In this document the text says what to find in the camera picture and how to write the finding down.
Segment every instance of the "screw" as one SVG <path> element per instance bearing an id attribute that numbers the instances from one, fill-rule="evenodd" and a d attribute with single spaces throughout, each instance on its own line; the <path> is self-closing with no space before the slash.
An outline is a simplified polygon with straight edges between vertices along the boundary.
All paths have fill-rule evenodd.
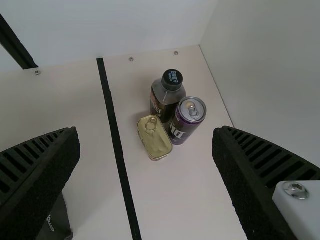
<path id="1" fill-rule="evenodd" d="M 306 200 L 310 195 L 308 190 L 302 184 L 296 181 L 284 182 L 282 189 L 295 199 Z"/>

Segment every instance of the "white wall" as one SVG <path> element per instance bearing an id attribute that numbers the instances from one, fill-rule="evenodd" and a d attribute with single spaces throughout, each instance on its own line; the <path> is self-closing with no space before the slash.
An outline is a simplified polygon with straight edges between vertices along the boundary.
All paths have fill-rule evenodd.
<path id="1" fill-rule="evenodd" d="M 35 63 L 198 45 L 217 0 L 2 0 Z"/>
<path id="2" fill-rule="evenodd" d="M 14 70 L 22 70 L 22 68 L 0 44 L 0 73 Z"/>
<path id="3" fill-rule="evenodd" d="M 200 46 L 234 126 L 320 167 L 319 10 L 318 0 L 220 0 Z"/>

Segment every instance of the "white panel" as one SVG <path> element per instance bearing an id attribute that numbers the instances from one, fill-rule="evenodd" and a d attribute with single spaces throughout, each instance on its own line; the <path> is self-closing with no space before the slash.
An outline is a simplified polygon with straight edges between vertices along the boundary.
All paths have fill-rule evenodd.
<path id="1" fill-rule="evenodd" d="M 213 130 L 231 126 L 199 46 L 104 59 L 142 239 L 245 240 L 212 157 Z M 183 75 L 187 96 L 207 106 L 196 132 L 160 161 L 151 161 L 137 122 L 150 114 L 152 82 L 168 69 Z"/>
<path id="2" fill-rule="evenodd" d="M 4 0 L 39 66 L 198 45 L 217 0 Z"/>
<path id="3" fill-rule="evenodd" d="M 0 73 L 10 72 L 14 70 L 22 70 L 22 68 L 0 44 Z"/>
<path id="4" fill-rule="evenodd" d="M 320 167 L 319 9 L 221 0 L 200 46 L 234 126 Z"/>
<path id="5" fill-rule="evenodd" d="M 320 181 L 297 182 L 308 190 L 307 199 L 287 194 L 283 189 L 286 182 L 281 181 L 275 187 L 272 200 L 298 240 L 320 240 Z"/>
<path id="6" fill-rule="evenodd" d="M 65 197 L 75 240 L 132 238 L 97 62 L 0 75 L 0 152 L 75 126 L 81 158 Z"/>

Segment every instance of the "purple can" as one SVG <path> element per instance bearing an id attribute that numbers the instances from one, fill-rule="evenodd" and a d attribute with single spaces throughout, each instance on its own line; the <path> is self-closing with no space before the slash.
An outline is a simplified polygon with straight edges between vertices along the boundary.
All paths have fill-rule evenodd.
<path id="1" fill-rule="evenodd" d="M 168 136 L 174 145 L 183 144 L 205 120 L 207 107 L 195 96 L 183 98 L 176 107 Z"/>

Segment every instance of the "bottle label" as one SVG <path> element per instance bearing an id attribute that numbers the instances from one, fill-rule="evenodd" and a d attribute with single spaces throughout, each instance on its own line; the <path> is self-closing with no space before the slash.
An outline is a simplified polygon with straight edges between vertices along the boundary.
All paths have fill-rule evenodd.
<path id="1" fill-rule="evenodd" d="M 159 117 L 162 123 L 167 123 L 172 119 L 177 105 L 178 102 L 170 105 L 160 103 L 155 96 L 154 90 L 151 88 L 150 112 L 152 115 Z"/>

